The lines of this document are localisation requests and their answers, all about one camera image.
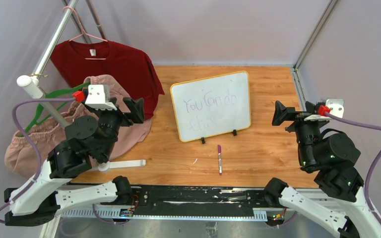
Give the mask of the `yellow-framed whiteboard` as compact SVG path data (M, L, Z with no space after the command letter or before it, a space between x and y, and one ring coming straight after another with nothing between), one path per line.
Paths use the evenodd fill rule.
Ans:
M249 73L175 83L170 94L179 140L190 142L251 126Z

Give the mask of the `white purple whiteboard marker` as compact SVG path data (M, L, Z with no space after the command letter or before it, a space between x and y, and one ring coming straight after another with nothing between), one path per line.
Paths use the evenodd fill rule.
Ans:
M219 175L222 175L223 170L222 170L222 150L221 150L221 145L217 145L217 152L218 152L218 169L219 169Z

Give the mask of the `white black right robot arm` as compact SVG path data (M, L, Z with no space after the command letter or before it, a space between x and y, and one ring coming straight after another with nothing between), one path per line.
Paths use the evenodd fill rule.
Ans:
M355 168L361 152L349 136L340 130L325 128L330 120L381 131L381 126L345 119L341 99L328 99L313 104L306 102L304 111L275 102L273 126L285 121L287 132L296 135L298 159L302 171L316 173L319 189L333 198L341 212L332 211L278 178L264 188L264 202L270 207L284 207L302 214L336 238L381 238L381 214L370 200L371 174L362 178ZM375 166L381 158L381 150Z

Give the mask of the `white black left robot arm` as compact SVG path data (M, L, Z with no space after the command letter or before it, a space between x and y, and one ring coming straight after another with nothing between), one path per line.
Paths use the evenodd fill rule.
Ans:
M51 221L66 210L96 203L128 204L132 188L126 177L75 190L61 186L92 169L92 159L98 164L109 161L119 130L144 122L144 100L124 98L128 108L124 113L115 98L108 100L109 110L90 107L91 115L78 117L64 131L66 139L58 144L46 160L40 161L36 173L21 187L4 192L6 226L33 227Z

